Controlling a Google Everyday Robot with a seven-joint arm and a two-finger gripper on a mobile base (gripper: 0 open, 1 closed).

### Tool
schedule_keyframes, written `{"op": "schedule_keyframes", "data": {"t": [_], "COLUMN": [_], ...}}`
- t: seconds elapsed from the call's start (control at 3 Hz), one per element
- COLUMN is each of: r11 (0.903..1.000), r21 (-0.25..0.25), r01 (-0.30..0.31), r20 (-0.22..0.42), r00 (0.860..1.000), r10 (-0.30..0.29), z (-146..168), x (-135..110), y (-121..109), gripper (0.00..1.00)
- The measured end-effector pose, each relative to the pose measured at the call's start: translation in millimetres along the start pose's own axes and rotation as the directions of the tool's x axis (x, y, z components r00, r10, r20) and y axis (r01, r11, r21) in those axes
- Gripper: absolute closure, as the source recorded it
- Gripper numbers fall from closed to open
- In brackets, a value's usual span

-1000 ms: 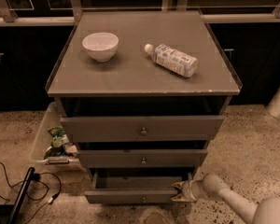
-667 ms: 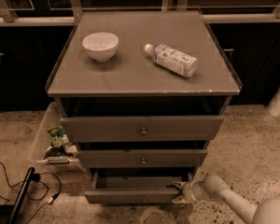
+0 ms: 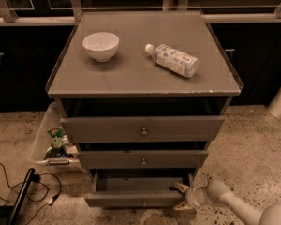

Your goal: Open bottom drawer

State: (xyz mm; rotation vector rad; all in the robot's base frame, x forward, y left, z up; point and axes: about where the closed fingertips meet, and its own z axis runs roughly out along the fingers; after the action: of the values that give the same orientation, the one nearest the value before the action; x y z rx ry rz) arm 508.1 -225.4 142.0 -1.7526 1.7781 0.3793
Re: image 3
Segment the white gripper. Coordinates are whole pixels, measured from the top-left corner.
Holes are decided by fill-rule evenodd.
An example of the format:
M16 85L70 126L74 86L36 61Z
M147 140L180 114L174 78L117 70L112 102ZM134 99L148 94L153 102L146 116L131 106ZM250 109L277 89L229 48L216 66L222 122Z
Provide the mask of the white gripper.
M175 205L175 211L187 211L194 207L201 207L210 203L210 197L207 187L190 187L181 183L175 183L174 186L182 193L185 193L185 202Z

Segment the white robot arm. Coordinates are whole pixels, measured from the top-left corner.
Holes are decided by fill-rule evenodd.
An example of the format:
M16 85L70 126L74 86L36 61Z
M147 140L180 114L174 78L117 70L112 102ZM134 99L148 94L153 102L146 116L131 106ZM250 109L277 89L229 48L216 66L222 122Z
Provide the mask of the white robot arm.
M281 225L281 203L259 211L237 197L222 181L213 180L204 187L175 183L174 187L185 195L184 200L174 207L175 210L227 207L244 225Z

